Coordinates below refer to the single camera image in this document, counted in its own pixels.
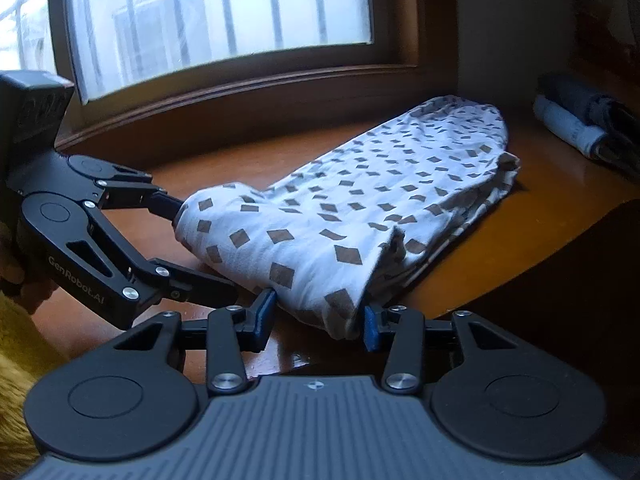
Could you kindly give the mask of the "yellow fleece sleeve forearm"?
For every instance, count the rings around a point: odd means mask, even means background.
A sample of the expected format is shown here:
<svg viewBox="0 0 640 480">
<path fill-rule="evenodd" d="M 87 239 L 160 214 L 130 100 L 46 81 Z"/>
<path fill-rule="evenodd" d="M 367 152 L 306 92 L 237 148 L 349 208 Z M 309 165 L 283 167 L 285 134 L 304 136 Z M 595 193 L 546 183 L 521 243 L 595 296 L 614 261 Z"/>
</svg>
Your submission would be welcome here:
<svg viewBox="0 0 640 480">
<path fill-rule="evenodd" d="M 13 479 L 39 453 L 23 415 L 27 393 L 66 359 L 40 334 L 27 311 L 1 295 L 1 478 Z"/>
</svg>

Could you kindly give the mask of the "person left hand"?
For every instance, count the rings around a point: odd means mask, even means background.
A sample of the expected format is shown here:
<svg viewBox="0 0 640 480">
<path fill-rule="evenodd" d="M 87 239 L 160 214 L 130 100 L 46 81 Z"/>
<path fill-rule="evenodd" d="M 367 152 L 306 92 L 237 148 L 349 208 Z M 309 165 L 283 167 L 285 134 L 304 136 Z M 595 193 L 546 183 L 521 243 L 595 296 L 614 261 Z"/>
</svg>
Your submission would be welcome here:
<svg viewBox="0 0 640 480">
<path fill-rule="evenodd" d="M 58 289 L 50 278 L 35 271 L 27 271 L 17 258 L 1 249 L 1 281 L 9 284 L 6 296 L 23 307 L 28 314 L 34 314 Z"/>
</svg>

